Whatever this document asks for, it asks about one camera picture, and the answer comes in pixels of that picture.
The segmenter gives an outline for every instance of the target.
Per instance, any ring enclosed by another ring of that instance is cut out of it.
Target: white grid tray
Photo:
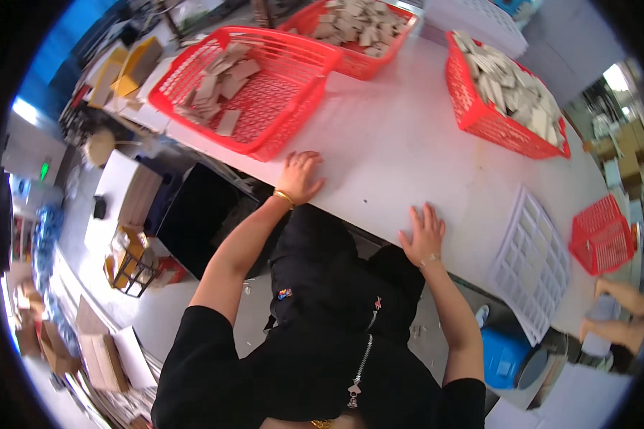
[[[551,326],[570,280],[570,254],[549,216],[521,186],[503,245],[489,272],[532,346]]]

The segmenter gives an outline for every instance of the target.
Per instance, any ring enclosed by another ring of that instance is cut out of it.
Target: arm of another person
[[[458,291],[441,262],[441,241],[446,223],[439,220],[434,207],[425,203],[421,218],[414,207],[410,209],[413,241],[403,231],[398,239],[408,259],[421,267],[437,306],[441,329],[448,343],[444,386],[454,380],[474,378],[484,382],[482,336],[470,305]]]
[[[307,203],[322,189],[324,179],[309,183],[315,167],[323,162],[317,152],[290,153],[283,162],[276,190],[296,205]],[[190,305],[202,305],[222,314],[234,325],[246,274],[253,266],[265,241],[292,203],[274,195],[236,227],[208,262]]]

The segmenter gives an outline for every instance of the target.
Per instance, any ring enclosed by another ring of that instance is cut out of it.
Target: zipper pull
[[[348,408],[355,409],[355,408],[358,407],[358,399],[357,399],[357,397],[361,393],[361,388],[358,387],[358,383],[359,383],[359,381],[353,380],[353,384],[351,385],[351,387],[348,388],[348,392],[351,395],[351,400],[348,401],[348,404],[347,404]]]

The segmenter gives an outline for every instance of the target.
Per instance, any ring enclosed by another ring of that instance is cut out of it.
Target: another person's hand
[[[398,231],[398,241],[403,252],[415,266],[431,259],[441,258],[441,241],[447,232],[447,224],[437,217],[434,206],[428,202],[422,207],[423,217],[411,206],[410,216],[413,224],[413,242],[403,231]]]
[[[320,157],[319,152],[291,152],[284,159],[282,176],[279,177],[275,189],[289,196],[295,205],[307,203],[325,183],[325,178],[310,183],[315,167],[321,162],[324,162],[324,159]]]

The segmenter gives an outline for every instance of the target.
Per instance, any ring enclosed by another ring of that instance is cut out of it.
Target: hood zipper
[[[374,310],[372,311],[372,320],[370,320],[369,325],[367,326],[366,331],[369,331],[369,328],[374,325],[375,320],[377,320],[377,313],[382,308],[382,298],[377,296],[377,301],[374,303]],[[347,407],[355,409],[358,407],[358,395],[361,394],[361,388],[358,385],[361,383],[362,370],[365,368],[367,363],[367,358],[369,356],[369,351],[372,348],[372,334],[369,334],[369,339],[367,340],[367,347],[365,348],[365,354],[362,355],[361,365],[358,368],[358,373],[353,379],[353,384],[348,388],[348,393],[351,395],[351,399],[348,401]]]

